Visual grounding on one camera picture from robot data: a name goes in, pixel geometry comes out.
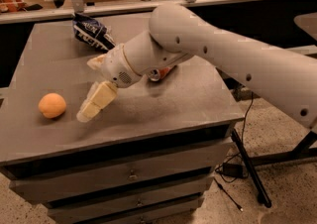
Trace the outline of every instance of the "cabinet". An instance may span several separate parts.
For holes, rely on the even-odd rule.
[[[146,29],[149,16],[99,20],[121,43]],[[0,166],[10,188],[57,223],[148,223],[199,207],[243,119],[217,70],[194,57],[160,83],[144,77],[119,89],[82,124],[75,115],[99,78],[86,62],[98,53],[71,28],[35,25],[0,109]],[[38,111],[49,92],[66,100],[58,119]]]

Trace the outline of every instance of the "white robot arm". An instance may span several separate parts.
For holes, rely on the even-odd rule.
[[[218,29],[180,5],[158,6],[148,31],[88,64],[112,86],[128,87],[154,68],[193,56],[208,60],[306,128],[316,128],[316,59]],[[84,107],[77,116],[80,121],[92,118],[85,116]]]

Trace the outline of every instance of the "ball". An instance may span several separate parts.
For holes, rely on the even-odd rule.
[[[66,102],[59,94],[49,93],[40,100],[39,109],[46,118],[55,118],[66,110]]]

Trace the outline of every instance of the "speckled floor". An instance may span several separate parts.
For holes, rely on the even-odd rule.
[[[250,100],[240,102],[247,110]],[[236,126],[239,133],[242,123]],[[250,156],[291,150],[307,130],[285,116],[266,101],[257,98],[247,117],[245,146]],[[250,178],[225,183],[215,174],[230,195],[243,206],[239,211],[215,184],[205,193],[202,206],[158,220],[155,224],[315,224],[317,223],[317,159],[257,167],[272,208],[258,204],[257,191]],[[0,176],[0,224],[55,223],[46,209],[32,206],[8,189],[9,181]]]

